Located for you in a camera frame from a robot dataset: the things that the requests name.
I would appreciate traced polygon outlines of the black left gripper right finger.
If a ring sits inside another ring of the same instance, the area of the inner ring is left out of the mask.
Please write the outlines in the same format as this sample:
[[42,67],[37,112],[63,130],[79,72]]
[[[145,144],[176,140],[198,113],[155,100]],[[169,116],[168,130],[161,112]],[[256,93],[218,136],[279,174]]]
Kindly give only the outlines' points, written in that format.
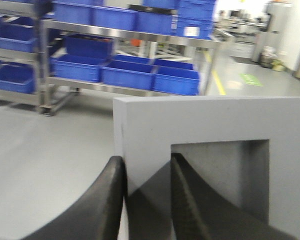
[[171,218],[178,240],[293,240],[226,200],[181,153],[170,159]]

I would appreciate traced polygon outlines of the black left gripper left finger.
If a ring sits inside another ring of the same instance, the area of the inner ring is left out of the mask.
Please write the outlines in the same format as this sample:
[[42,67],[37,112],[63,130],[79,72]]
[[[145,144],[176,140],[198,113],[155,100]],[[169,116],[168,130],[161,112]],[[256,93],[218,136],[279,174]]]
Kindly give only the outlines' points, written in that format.
[[126,190],[124,160],[121,156],[112,156],[97,179],[76,202],[25,239],[116,240]]

